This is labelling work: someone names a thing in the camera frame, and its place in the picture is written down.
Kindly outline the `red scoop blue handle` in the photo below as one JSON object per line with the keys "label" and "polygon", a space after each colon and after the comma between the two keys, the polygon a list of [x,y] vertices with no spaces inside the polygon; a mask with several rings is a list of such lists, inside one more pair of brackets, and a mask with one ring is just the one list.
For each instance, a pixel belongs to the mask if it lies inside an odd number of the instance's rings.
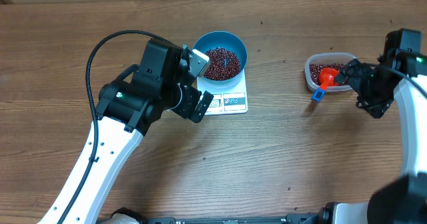
{"label": "red scoop blue handle", "polygon": [[338,86],[335,77],[338,75],[339,71],[333,68],[323,68],[320,71],[319,82],[320,86],[314,91],[312,95],[312,101],[321,101],[326,94],[328,87]]}

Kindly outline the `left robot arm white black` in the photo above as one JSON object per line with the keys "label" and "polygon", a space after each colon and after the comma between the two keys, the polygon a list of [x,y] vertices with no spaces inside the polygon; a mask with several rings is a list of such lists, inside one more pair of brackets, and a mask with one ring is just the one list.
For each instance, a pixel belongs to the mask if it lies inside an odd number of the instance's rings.
{"label": "left robot arm white black", "polygon": [[197,49],[150,39],[140,64],[102,87],[83,151],[41,222],[95,223],[121,168],[164,111],[202,120],[213,95],[192,84],[209,65]]}

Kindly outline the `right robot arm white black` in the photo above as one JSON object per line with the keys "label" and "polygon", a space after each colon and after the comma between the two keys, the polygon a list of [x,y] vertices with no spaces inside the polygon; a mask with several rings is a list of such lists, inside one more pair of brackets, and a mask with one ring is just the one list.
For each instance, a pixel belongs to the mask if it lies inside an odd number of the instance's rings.
{"label": "right robot arm white black", "polygon": [[357,92],[356,106],[379,119],[398,107],[402,164],[397,180],[363,203],[338,203],[320,217],[329,223],[426,222],[426,56],[422,34],[399,29],[387,34],[378,64],[351,60],[337,74]]}

